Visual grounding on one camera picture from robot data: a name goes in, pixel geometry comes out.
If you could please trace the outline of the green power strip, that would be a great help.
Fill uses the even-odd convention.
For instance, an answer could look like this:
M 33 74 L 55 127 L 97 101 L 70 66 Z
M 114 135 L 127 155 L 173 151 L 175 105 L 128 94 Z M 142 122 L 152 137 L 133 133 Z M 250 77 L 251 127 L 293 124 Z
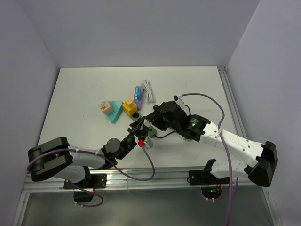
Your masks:
M 131 115 L 130 116 L 130 118 L 134 121 L 134 122 L 136 122 L 136 121 L 138 121 L 138 119 L 139 118 L 141 118 L 141 115 L 138 113 L 138 112 L 135 112 L 133 115 Z M 155 137 L 155 135 L 157 134 L 157 130 L 153 127 L 153 126 L 149 126 L 148 127 L 148 136 L 150 137 L 150 138 L 153 138 L 153 137 Z

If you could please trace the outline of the yellow cube socket adapter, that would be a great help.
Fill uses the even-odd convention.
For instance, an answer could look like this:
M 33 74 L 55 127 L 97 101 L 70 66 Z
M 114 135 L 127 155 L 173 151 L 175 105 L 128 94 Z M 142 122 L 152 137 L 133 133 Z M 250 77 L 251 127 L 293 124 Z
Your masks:
M 131 105 L 128 105 L 126 102 L 123 103 L 123 111 L 128 115 L 132 116 L 135 112 L 138 111 L 137 104 L 133 102 Z

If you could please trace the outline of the purple power strip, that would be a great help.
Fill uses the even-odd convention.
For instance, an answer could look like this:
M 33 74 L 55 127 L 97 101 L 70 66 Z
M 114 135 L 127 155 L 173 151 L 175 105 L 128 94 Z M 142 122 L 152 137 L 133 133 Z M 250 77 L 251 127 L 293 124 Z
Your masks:
M 135 87 L 133 101 L 136 103 L 138 111 L 141 110 L 142 108 L 143 92 L 144 92 L 143 86 Z

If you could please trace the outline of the blue square plug adapter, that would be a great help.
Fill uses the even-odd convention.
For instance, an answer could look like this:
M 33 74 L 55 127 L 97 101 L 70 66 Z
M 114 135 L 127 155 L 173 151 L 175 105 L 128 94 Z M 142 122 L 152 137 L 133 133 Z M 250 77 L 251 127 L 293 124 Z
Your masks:
M 136 98 L 137 100 L 141 100 L 142 99 L 142 95 L 143 95 L 143 88 L 138 87 L 136 90 Z

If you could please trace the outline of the white plug of purple strip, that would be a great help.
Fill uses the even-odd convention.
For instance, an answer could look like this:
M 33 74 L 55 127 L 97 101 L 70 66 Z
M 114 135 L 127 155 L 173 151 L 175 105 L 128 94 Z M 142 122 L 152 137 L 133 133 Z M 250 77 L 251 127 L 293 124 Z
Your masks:
M 151 126 L 151 122 L 146 119 L 144 119 L 143 124 L 148 128 Z

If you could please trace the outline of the orange small plug adapter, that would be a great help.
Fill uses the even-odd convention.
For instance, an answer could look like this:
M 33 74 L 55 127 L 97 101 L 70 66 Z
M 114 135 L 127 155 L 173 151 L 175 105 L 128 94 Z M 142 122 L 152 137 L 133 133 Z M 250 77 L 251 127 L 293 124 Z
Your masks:
M 132 99 L 126 98 L 126 99 L 125 99 L 125 104 L 126 104 L 128 107 L 132 107 L 132 105 L 133 105 Z

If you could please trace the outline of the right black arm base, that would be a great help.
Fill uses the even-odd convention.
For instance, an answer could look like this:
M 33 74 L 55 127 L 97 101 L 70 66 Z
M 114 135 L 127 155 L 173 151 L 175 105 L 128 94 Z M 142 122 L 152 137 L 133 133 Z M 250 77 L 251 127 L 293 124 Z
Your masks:
M 222 185 L 229 184 L 229 177 L 217 178 L 211 174 L 213 164 L 216 159 L 210 159 L 203 169 L 189 170 L 189 176 L 186 181 L 191 186 L 211 186 L 201 188 L 205 199 L 216 200 L 222 197 Z

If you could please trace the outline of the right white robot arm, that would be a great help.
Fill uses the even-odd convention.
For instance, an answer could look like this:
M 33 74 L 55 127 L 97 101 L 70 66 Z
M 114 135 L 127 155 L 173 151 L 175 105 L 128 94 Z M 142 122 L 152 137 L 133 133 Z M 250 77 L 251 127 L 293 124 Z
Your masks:
M 163 102 L 153 109 L 131 124 L 138 131 L 138 137 L 145 137 L 151 126 L 161 131 L 171 129 L 185 139 L 211 145 L 237 157 L 231 162 L 210 159 L 202 170 L 189 171 L 191 185 L 228 184 L 230 177 L 247 178 L 261 187 L 271 185 L 278 163 L 274 143 L 254 142 L 220 129 L 200 115 L 187 114 L 175 101 Z

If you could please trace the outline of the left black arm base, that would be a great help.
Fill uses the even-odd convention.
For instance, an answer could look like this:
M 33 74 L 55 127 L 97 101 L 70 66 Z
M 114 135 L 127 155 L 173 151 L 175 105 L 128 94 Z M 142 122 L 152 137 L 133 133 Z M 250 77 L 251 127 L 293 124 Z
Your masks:
M 96 193 L 96 189 L 103 189 L 106 187 L 107 174 L 91 174 L 86 175 L 85 179 L 78 183 L 69 182 L 65 180 L 64 190 L 73 190 L 73 199 L 75 204 L 86 207 L 98 207 L 104 202 L 104 198 Z

